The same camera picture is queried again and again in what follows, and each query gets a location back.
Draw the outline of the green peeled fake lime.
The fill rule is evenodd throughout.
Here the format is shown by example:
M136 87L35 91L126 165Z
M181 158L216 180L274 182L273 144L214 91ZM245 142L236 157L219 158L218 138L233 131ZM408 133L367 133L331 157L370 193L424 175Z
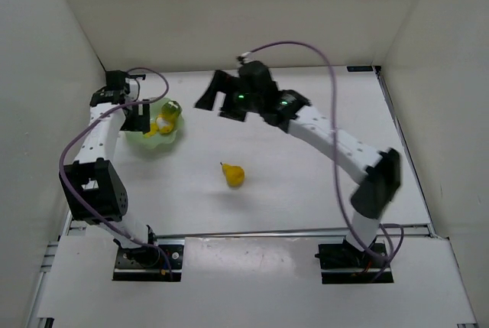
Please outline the green peeled fake lime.
M175 100L169 100L161 106L160 115L167 122L176 122L182 113L182 107Z

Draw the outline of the yellow peeled fake lemon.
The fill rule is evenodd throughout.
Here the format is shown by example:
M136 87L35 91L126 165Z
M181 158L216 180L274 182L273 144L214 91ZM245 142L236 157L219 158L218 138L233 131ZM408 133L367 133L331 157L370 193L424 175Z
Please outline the yellow peeled fake lemon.
M149 138L159 135L170 134L176 126L176 121L174 119L165 117L164 115L157 115L154 119L150 121L150 131L144 134L145 138Z

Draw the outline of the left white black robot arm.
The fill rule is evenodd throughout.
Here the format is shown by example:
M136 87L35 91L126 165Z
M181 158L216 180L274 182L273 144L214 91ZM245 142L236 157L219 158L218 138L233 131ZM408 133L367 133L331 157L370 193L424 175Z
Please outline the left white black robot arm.
M59 177L72 217L105 230L131 256L158 256L154 232L128 211L127 190L113 165L120 132L146 133L150 103L130 78L91 98L89 124L62 151Z

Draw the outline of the yellow fake pear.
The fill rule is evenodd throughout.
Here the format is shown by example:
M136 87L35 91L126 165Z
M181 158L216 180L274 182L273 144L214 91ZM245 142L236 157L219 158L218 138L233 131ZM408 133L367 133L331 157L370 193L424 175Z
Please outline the yellow fake pear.
M229 187L238 188L244 183L245 171L242 167L221 163L221 169Z

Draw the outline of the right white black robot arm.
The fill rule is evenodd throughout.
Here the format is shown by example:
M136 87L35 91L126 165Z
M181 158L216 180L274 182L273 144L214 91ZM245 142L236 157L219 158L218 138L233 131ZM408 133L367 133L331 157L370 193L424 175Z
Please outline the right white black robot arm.
M393 148L379 151L335 127L303 95L278 88L269 73L239 73L232 76L216 70L195 108L211 111L218 93L224 101L220 116L243 122L256 113L268 125L298 138L333 162L334 181L343 170L358 186L350 197L354 209L346 219L350 229L345 241L358 251L371 254L381 218L401 184L400 154Z

